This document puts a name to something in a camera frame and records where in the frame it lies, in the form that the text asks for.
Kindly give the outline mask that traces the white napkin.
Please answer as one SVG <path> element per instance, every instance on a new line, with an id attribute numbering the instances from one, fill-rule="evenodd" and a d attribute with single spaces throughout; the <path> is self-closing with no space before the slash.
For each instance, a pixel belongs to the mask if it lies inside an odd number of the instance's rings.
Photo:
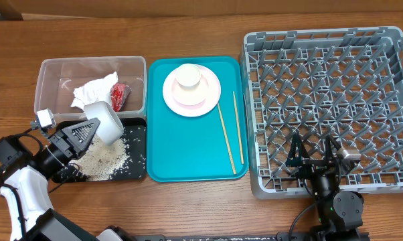
<path id="1" fill-rule="evenodd" d="M 117 83 L 117 72 L 113 72 L 100 79 L 91 80 L 83 86 L 74 89 L 74 99 L 70 106 L 84 110 L 86 105 L 100 101 L 104 101 L 111 106 L 110 91 Z"/>

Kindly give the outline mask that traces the grey bowl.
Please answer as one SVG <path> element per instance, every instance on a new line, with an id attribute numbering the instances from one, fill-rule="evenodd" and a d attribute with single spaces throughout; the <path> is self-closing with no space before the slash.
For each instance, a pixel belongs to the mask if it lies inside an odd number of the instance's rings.
<path id="1" fill-rule="evenodd" d="M 100 121 L 96 134 L 105 145 L 112 145 L 123 135 L 123 124 L 107 102 L 99 101 L 85 105 L 84 114 L 88 120 L 97 118 Z"/>

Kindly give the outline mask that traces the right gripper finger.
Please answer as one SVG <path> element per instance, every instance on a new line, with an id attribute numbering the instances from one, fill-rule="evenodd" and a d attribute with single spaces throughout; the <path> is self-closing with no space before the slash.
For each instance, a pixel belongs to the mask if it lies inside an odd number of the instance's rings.
<path id="1" fill-rule="evenodd" d="M 337 151 L 339 151 L 342 148 L 342 146 L 336 141 L 336 139 L 334 139 L 331 135 L 326 135 L 324 144 L 325 144 L 324 160 L 332 161 L 333 159 L 336 159 L 340 161 L 341 158 L 338 155 L 334 155 L 332 151 L 333 147 Z"/>
<path id="2" fill-rule="evenodd" d="M 309 154 L 299 136 L 299 134 L 293 134 L 291 141 L 291 148 L 289 151 L 290 161 L 300 161 L 301 159 L 308 159 Z"/>

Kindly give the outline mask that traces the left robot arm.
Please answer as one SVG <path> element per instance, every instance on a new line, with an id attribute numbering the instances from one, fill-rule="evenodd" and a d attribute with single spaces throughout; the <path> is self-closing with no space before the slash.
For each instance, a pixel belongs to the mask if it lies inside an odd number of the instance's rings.
<path id="1" fill-rule="evenodd" d="M 20 141 L 29 132 L 0 139 L 0 196 L 11 217 L 11 240 L 134 240 L 118 226 L 98 236 L 54 210 L 48 181 L 73 159 L 81 158 L 102 123 L 97 118 L 60 129 L 36 154 Z"/>

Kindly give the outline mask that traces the red snack wrapper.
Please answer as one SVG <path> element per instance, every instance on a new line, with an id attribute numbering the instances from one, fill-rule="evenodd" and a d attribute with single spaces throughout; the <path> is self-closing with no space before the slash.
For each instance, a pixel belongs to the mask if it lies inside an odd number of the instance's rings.
<path id="1" fill-rule="evenodd" d="M 131 87 L 129 85 L 118 82 L 110 89 L 112 109 L 115 112 L 118 112 L 123 107 L 125 99 L 130 93 Z"/>

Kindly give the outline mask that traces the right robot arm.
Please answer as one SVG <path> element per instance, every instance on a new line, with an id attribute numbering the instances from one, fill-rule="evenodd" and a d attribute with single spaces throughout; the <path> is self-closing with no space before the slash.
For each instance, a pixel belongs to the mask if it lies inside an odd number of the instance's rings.
<path id="1" fill-rule="evenodd" d="M 277 234 L 283 240 L 369 240 L 368 233 L 361 233 L 364 197 L 356 191 L 340 190 L 342 177 L 360 162 L 361 153 L 346 149 L 331 135 L 325 136 L 322 159 L 312 159 L 300 136 L 294 134 L 285 165 L 296 167 L 295 177 L 310 183 L 307 192 L 314 203 L 304 209 L 293 221 L 287 233 Z M 316 208 L 320 224 L 307 232 L 295 232 L 298 220 L 310 209 Z"/>

